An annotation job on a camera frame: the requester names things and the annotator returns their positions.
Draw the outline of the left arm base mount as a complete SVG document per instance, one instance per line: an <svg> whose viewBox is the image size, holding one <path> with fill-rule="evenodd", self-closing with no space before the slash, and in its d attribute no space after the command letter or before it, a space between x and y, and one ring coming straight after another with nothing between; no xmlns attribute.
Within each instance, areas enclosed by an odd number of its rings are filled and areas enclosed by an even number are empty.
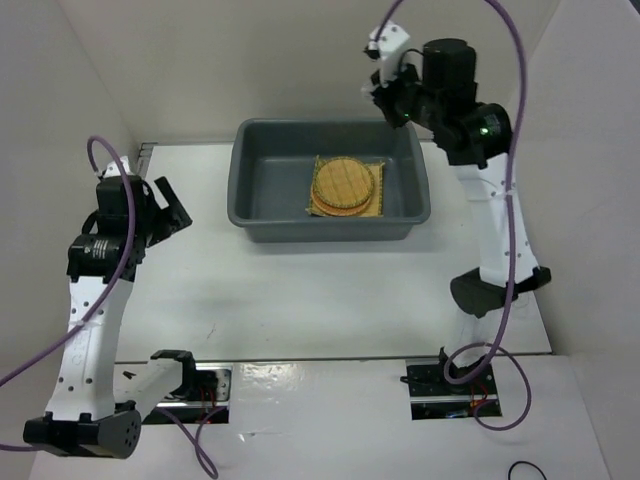
<svg viewBox="0 0 640 480"><path fill-rule="evenodd" d="M199 365L187 359L154 358L125 366L114 380L115 410L135 410L147 424L166 423L165 409L185 424L207 415L213 423L227 421L231 390L229 365Z"/></svg>

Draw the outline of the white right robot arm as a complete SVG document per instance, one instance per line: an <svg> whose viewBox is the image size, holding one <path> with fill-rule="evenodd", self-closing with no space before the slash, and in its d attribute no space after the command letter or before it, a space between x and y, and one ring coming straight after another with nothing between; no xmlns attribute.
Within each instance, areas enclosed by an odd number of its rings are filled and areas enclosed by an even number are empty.
<svg viewBox="0 0 640 480"><path fill-rule="evenodd" d="M478 267L450 282L450 292L471 322L441 350L438 381L463 391L500 346L514 300L551 280L528 243L514 179L516 136L506 110L477 100L476 52L461 39L426 43L422 66L406 62L406 41L368 42L377 64L364 92L399 128L408 122L430 130L461 183L478 238Z"/></svg>

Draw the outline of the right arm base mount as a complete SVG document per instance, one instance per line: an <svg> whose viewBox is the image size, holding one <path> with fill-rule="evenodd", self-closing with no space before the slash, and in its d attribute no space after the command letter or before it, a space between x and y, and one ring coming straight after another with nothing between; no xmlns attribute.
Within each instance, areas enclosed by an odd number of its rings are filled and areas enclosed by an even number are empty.
<svg viewBox="0 0 640 480"><path fill-rule="evenodd" d="M471 418L477 406L480 417L502 416L491 367L472 383L456 386L446 382L438 360L408 360L400 381L408 388L414 421Z"/></svg>

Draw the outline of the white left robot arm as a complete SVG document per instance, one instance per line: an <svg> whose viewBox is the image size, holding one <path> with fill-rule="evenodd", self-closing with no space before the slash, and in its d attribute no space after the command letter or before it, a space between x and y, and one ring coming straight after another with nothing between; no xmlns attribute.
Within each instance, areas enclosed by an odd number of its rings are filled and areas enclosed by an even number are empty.
<svg viewBox="0 0 640 480"><path fill-rule="evenodd" d="M53 395L42 416L26 422L23 439L60 457L126 459L143 420L167 396L184 400L199 387L193 355L159 350L141 373L114 386L120 327L136 269L148 248L192 223L170 183L130 178L135 211L123 181L101 180L98 208L68 250L72 338L64 346Z"/></svg>

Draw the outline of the round orange woven tray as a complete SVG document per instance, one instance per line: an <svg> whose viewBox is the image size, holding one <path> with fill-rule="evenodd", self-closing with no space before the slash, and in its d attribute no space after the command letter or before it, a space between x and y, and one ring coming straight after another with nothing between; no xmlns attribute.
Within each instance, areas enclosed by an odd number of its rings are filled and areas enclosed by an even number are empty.
<svg viewBox="0 0 640 480"><path fill-rule="evenodd" d="M311 209L321 215L353 217L362 215L374 197L373 189L311 189Z"/></svg>

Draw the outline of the round yellow bamboo tray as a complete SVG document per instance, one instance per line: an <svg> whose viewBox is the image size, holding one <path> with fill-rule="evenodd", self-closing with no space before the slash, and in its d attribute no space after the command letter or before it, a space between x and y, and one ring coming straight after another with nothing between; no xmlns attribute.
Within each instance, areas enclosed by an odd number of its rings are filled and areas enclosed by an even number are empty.
<svg viewBox="0 0 640 480"><path fill-rule="evenodd" d="M316 159L311 193L328 207L360 207L369 202L374 186L373 173L356 158L339 156Z"/></svg>

